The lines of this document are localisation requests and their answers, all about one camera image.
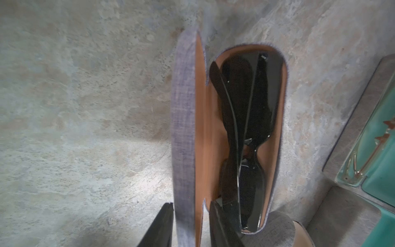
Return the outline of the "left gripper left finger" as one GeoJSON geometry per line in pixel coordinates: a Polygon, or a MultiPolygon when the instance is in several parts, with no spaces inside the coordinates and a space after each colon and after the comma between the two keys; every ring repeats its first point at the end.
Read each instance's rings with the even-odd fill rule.
{"type": "Polygon", "coordinates": [[[171,247],[173,221],[173,203],[165,203],[138,244],[138,247],[171,247]]]}

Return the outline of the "teal open glasses case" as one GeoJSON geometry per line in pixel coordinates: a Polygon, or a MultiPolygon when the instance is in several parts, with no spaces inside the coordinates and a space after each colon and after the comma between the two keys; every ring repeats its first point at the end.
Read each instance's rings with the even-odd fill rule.
{"type": "Polygon", "coordinates": [[[373,73],[323,174],[334,185],[308,225],[319,247],[395,244],[395,57],[373,73]]]}

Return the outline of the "beige open glasses case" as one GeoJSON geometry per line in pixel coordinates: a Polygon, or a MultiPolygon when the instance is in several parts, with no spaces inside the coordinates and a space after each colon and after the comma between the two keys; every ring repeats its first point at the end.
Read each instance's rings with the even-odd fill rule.
{"type": "Polygon", "coordinates": [[[244,235],[241,241],[246,247],[315,246],[302,224],[279,211],[269,213],[266,225],[260,232],[244,235]]]}

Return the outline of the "black sunglasses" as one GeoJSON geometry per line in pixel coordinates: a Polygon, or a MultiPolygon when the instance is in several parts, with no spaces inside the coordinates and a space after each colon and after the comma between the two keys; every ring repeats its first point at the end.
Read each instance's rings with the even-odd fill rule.
{"type": "Polygon", "coordinates": [[[282,65],[277,52],[255,50],[209,69],[229,144],[220,172],[222,209],[237,231],[254,233],[262,220],[267,178],[258,149],[274,132],[282,65]]]}

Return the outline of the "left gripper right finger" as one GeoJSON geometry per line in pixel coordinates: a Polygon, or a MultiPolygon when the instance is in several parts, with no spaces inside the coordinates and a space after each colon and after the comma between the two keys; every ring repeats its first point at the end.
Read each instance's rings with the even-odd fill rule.
{"type": "Polygon", "coordinates": [[[210,203],[210,239],[212,247],[243,247],[241,239],[216,201],[210,203]]]}

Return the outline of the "purple fabric glasses case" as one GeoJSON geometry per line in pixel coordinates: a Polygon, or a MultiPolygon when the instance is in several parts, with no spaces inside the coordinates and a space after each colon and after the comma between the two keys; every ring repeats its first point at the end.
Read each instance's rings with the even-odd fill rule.
{"type": "MultiPolygon", "coordinates": [[[[230,56],[255,50],[274,51],[282,56],[281,89],[274,132],[258,149],[258,160],[267,178],[262,220],[254,233],[237,231],[232,226],[238,235],[260,232],[270,213],[280,163],[288,66],[282,52],[266,43],[239,44],[222,51],[212,61],[222,65],[230,56]]],[[[181,247],[200,246],[203,211],[210,209],[212,201],[222,208],[220,172],[228,158],[229,144],[221,102],[209,78],[211,64],[206,64],[199,30],[183,31],[175,50],[171,86],[174,209],[181,247]]]]}

